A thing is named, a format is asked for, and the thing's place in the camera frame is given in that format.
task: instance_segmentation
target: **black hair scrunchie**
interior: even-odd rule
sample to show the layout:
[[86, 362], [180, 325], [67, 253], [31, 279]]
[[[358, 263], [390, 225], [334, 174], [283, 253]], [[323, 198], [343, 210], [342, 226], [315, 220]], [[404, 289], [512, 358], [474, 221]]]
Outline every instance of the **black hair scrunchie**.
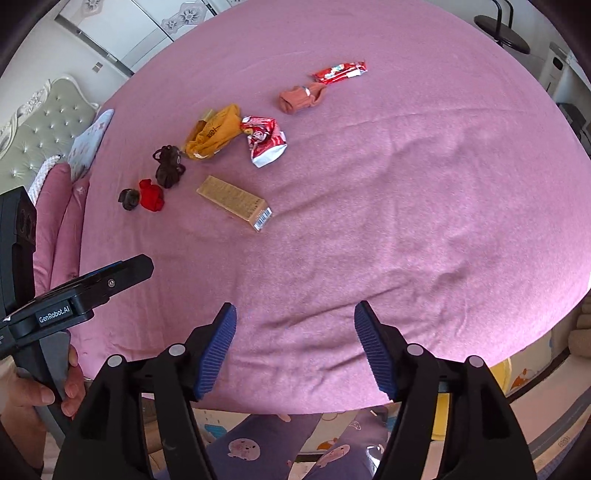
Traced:
[[186, 167], [181, 165], [181, 152], [178, 147], [165, 145], [159, 150], [156, 150], [152, 158], [160, 162], [160, 166], [156, 170], [156, 182], [158, 182], [158, 185], [169, 189], [180, 182]]
[[133, 210], [139, 205], [139, 192], [134, 189], [121, 190], [119, 203], [123, 204], [125, 210]]

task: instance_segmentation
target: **screw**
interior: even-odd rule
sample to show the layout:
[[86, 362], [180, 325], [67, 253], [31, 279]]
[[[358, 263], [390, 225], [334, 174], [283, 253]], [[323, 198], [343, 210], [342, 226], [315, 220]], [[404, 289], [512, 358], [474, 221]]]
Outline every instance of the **screw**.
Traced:
[[180, 356], [185, 353], [185, 350], [186, 349], [185, 349], [184, 345], [177, 343], [176, 345], [173, 345], [172, 347], [170, 347], [168, 349], [168, 353], [170, 353], [170, 355], [172, 355], [172, 356]]
[[118, 367], [121, 365], [122, 361], [123, 361], [122, 356], [113, 355], [112, 357], [109, 357], [109, 359], [107, 360], [107, 365], [109, 365], [110, 367]]
[[468, 361], [470, 362], [470, 365], [476, 368], [480, 368], [484, 366], [484, 360], [482, 358], [480, 358], [479, 356], [476, 355], [472, 355]]
[[422, 346], [417, 345], [416, 343], [411, 343], [407, 347], [407, 352], [410, 353], [412, 356], [421, 356], [424, 350]]

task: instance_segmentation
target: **human hand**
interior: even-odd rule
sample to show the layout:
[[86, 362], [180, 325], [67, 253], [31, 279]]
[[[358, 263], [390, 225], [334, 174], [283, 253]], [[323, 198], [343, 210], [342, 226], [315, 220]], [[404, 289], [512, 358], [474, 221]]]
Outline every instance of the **human hand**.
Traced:
[[[64, 415], [73, 417], [86, 395], [84, 375], [78, 365], [78, 353], [70, 345], [68, 352], [70, 369], [64, 389], [67, 398], [61, 403]], [[35, 407], [44, 407], [55, 402], [53, 392], [30, 378], [20, 378], [16, 369], [6, 382], [7, 404], [0, 421], [23, 458], [33, 468], [43, 466], [43, 451], [47, 429], [37, 415]]]
[[[78, 353], [71, 345], [68, 352], [68, 363], [70, 369], [64, 386], [67, 398], [62, 401], [61, 410], [67, 417], [73, 417], [86, 395], [86, 390], [84, 375], [78, 365]], [[49, 388], [30, 378], [20, 378], [16, 372], [8, 379], [7, 391], [7, 408], [23, 408], [30, 411], [31, 415], [34, 412], [33, 407], [51, 405], [56, 400]]]

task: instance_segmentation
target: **pillow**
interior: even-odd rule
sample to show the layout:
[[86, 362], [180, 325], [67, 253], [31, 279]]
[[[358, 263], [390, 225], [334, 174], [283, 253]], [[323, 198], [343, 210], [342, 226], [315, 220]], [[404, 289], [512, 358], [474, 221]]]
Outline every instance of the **pillow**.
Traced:
[[72, 169], [72, 182], [83, 177], [90, 169], [113, 113], [115, 113], [113, 109], [103, 112], [95, 123], [74, 140], [68, 155], [68, 163]]
[[51, 285], [57, 234], [72, 195], [70, 175], [70, 166], [58, 163], [47, 174], [37, 200], [37, 234], [33, 254], [36, 296], [48, 291]]
[[72, 196], [68, 202], [64, 219], [57, 235], [56, 253], [53, 256], [51, 288], [58, 287], [80, 275], [80, 244], [84, 209], [90, 182], [83, 178], [72, 186]]

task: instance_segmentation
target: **tufted headboard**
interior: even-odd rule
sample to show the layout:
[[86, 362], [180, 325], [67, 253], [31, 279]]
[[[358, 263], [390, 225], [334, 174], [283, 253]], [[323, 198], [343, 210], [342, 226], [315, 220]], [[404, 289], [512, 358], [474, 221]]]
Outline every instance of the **tufted headboard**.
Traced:
[[0, 193], [28, 188], [46, 159], [67, 156], [98, 107], [85, 99], [73, 78], [48, 81], [0, 129]]

